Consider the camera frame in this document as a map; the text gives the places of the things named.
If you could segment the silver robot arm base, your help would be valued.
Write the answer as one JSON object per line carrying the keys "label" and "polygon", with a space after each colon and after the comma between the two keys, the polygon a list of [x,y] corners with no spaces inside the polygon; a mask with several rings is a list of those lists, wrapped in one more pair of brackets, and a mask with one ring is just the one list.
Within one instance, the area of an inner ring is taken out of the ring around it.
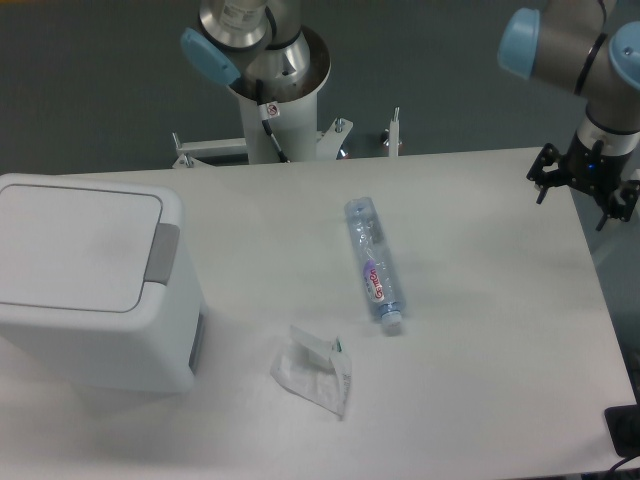
{"label": "silver robot arm base", "polygon": [[326,43],[302,23],[300,1],[203,1],[180,45],[207,80],[250,100],[301,99],[331,69]]}

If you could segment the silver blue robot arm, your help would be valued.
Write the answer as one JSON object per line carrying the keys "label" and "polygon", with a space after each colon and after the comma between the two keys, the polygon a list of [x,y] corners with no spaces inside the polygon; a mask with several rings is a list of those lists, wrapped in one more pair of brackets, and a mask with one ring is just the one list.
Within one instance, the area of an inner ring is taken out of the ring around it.
{"label": "silver blue robot arm", "polygon": [[593,198],[602,211],[599,228],[629,221],[639,199],[638,181],[621,177],[639,145],[639,24],[607,34],[615,6],[550,1],[543,10],[522,8],[509,20],[497,52],[502,69],[585,99],[567,152],[545,144],[526,177],[540,199],[562,186]]}

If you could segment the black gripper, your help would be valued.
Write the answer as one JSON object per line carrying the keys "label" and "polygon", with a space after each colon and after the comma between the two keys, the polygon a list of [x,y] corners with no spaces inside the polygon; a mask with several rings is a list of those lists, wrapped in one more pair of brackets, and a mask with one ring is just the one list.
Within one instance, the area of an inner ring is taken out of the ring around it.
{"label": "black gripper", "polygon": [[594,196],[602,210],[596,225],[601,231],[608,220],[627,223],[639,198],[639,181],[622,181],[622,172],[635,150],[626,140],[614,140],[604,134],[587,138],[575,132],[565,155],[551,143],[545,144],[534,160],[526,178],[538,190],[541,204],[550,188],[569,186]]}

